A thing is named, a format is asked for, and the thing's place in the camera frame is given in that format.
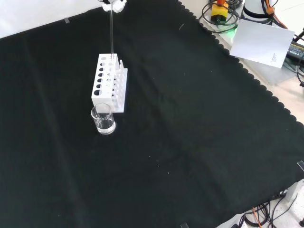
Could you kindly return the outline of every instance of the hole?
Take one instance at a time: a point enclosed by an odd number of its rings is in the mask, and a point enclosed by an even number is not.
[[[99,89],[95,90],[95,91],[94,91],[94,95],[95,95],[95,96],[98,96],[98,95],[99,95],[99,92],[100,92]]]

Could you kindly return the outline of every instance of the clear liquid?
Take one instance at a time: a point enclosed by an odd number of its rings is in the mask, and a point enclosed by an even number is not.
[[[106,129],[102,128],[102,123],[103,121],[99,121],[96,124],[97,130],[99,131],[100,134],[111,134],[115,130],[116,124],[113,120],[111,119],[107,120],[106,125],[108,125],[109,127]]]

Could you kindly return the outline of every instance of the water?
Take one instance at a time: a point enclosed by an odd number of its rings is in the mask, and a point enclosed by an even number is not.
[[[96,123],[96,127],[100,134],[111,134],[115,130],[116,124],[111,119],[108,119],[106,122],[101,120]]]

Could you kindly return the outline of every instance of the table surface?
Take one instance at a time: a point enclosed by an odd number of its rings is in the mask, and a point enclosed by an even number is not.
[[[115,116],[119,125],[110,137],[97,135],[88,114],[95,57],[107,53],[109,42],[107,30],[95,28],[106,28],[100,17],[108,15],[90,12],[84,20],[1,42],[8,62],[0,65],[0,93],[10,98],[1,101],[8,108],[0,119],[0,147],[7,150],[0,153],[4,224],[86,225],[89,217],[101,226],[105,215],[113,227],[185,221],[214,227],[302,174],[296,166],[302,131],[288,112],[178,6],[160,10],[164,23],[135,14],[151,10],[145,4],[117,16],[128,16],[117,24],[123,32],[116,34],[116,48],[131,77],[128,111]],[[168,20],[168,11],[176,21]],[[190,22],[179,31],[183,20]],[[223,68],[210,55],[221,58]],[[246,180],[248,166],[256,167],[256,182]],[[256,189],[257,182],[266,187]],[[121,221],[113,219],[118,213]]]
[[[208,2],[207,0],[180,0],[197,18],[201,16],[201,10]],[[304,11],[304,0],[279,0],[275,7],[278,18],[290,29],[299,34],[303,31],[304,23],[301,18],[301,12]],[[215,34],[217,39],[228,50],[233,43],[234,32],[225,34]],[[261,84],[265,85],[269,91],[282,102],[291,114],[297,118],[297,121],[304,123],[304,88],[300,87],[295,73],[282,67],[282,69],[241,59],[241,63],[252,73]],[[290,78],[279,84],[271,84],[267,81],[268,76],[287,75]]]

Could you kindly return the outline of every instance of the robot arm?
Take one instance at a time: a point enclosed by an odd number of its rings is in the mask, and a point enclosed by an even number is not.
[[[111,4],[113,5],[113,11],[119,13],[124,9],[126,0],[98,0],[101,2],[101,6],[104,11],[108,12],[112,9]]]

